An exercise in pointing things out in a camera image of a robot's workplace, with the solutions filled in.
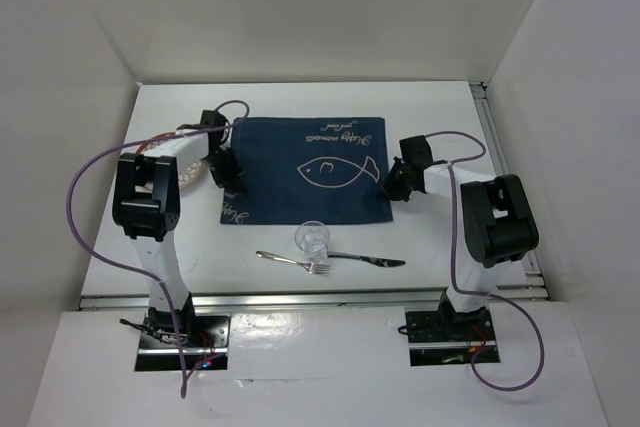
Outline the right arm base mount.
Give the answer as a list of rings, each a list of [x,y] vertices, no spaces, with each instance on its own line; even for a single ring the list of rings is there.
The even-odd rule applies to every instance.
[[[412,367],[470,364],[475,354],[477,363],[500,362],[493,319],[486,307],[458,313],[442,299],[436,310],[407,311],[397,331],[407,338]]]

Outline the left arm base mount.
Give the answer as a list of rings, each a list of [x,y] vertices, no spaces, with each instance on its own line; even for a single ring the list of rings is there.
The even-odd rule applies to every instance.
[[[176,336],[172,328],[154,330],[147,318],[140,323],[121,318],[119,323],[140,334],[135,362],[137,372],[181,369]],[[200,370],[226,370],[230,327],[229,315],[196,317],[194,331],[191,334],[181,334],[186,370],[191,371],[198,363],[201,364]]]

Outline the floral ceramic plate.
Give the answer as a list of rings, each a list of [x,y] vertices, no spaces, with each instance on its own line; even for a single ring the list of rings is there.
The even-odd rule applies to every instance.
[[[157,148],[160,144],[166,142],[168,138],[175,134],[175,131],[164,132],[153,136],[149,141],[137,147],[136,153],[142,154],[147,150]],[[204,170],[202,161],[194,162],[191,166],[181,171],[178,175],[179,189],[185,189],[193,184]]]

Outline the blue fish placemat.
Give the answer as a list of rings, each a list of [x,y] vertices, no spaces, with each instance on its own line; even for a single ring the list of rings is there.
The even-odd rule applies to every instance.
[[[243,192],[225,190],[223,225],[364,225],[392,221],[380,194],[389,172],[382,117],[255,117],[230,147]]]

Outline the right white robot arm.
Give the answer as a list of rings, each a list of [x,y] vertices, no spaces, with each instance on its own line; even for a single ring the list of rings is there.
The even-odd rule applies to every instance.
[[[390,201],[407,202],[414,192],[434,195],[451,204],[450,286],[436,316],[436,326],[448,339],[460,338],[471,326],[470,314],[484,309],[508,267],[539,244],[539,231],[523,184],[514,174],[487,176],[462,169],[461,164],[487,153],[482,141],[455,131],[474,142],[480,152],[437,160],[429,135],[399,141],[401,156],[382,184]]]

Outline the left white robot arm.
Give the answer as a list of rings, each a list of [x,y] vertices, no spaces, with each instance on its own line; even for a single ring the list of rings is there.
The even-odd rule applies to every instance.
[[[219,130],[228,125],[219,109],[205,110],[199,123],[181,126],[173,139],[144,153],[124,153],[117,163],[113,219],[151,274],[149,325],[176,346],[193,341],[198,324],[174,241],[181,214],[179,175],[202,163],[218,187],[244,192],[243,170]]]

